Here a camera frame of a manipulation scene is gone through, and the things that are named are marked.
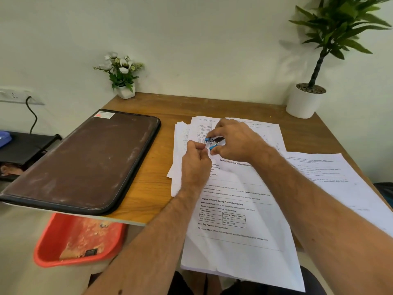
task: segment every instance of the white cylindrical pot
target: white cylindrical pot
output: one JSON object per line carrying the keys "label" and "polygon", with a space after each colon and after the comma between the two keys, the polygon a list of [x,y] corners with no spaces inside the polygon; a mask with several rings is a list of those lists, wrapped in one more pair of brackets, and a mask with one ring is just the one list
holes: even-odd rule
{"label": "white cylindrical pot", "polygon": [[305,85],[307,84],[297,84],[292,89],[287,104],[287,113],[302,119],[311,118],[320,106],[322,99],[326,97],[326,90],[321,86],[316,85],[318,94],[306,92],[298,88],[299,86],[304,87]]}
{"label": "white cylindrical pot", "polygon": [[128,89],[126,86],[124,87],[118,87],[116,86],[115,88],[115,94],[119,95],[123,99],[129,99],[135,96],[135,83],[132,84],[132,92],[130,89]]}

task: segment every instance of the stack of paper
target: stack of paper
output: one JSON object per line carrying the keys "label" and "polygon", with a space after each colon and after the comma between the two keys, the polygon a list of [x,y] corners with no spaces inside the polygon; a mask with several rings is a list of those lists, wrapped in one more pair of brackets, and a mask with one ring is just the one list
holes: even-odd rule
{"label": "stack of paper", "polygon": [[[277,124],[237,120],[276,147],[307,178],[393,237],[393,213],[341,154],[286,152]],[[198,116],[190,125],[175,125],[168,173],[172,196],[180,189],[187,141],[204,143],[218,121]],[[189,223],[181,267],[304,292],[289,225],[255,169],[219,155],[210,158],[211,175]]]}

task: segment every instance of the orange plastic container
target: orange plastic container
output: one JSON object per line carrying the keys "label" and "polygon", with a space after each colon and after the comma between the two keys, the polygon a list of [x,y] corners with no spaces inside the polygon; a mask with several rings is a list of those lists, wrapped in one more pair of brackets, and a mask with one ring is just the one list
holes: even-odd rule
{"label": "orange plastic container", "polygon": [[[126,228],[122,223],[54,213],[34,249],[34,262],[53,267],[111,259],[121,250]],[[85,256],[86,251],[96,254]]]}

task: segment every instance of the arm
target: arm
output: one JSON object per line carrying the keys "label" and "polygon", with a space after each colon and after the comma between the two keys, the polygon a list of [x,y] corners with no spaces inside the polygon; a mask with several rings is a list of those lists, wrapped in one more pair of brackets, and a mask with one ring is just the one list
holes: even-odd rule
{"label": "arm", "polygon": [[211,154],[250,163],[336,295],[391,294],[393,238],[294,169],[246,124],[222,119]]}
{"label": "arm", "polygon": [[211,169],[204,144],[189,141],[182,161],[182,188],[87,289],[84,295],[166,295],[188,223]]}

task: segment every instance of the white sticker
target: white sticker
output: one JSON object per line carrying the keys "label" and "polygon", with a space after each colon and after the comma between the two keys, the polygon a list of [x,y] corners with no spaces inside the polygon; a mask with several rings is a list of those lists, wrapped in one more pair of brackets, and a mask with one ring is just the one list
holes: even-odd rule
{"label": "white sticker", "polygon": [[99,111],[94,116],[98,118],[110,119],[115,113]]}

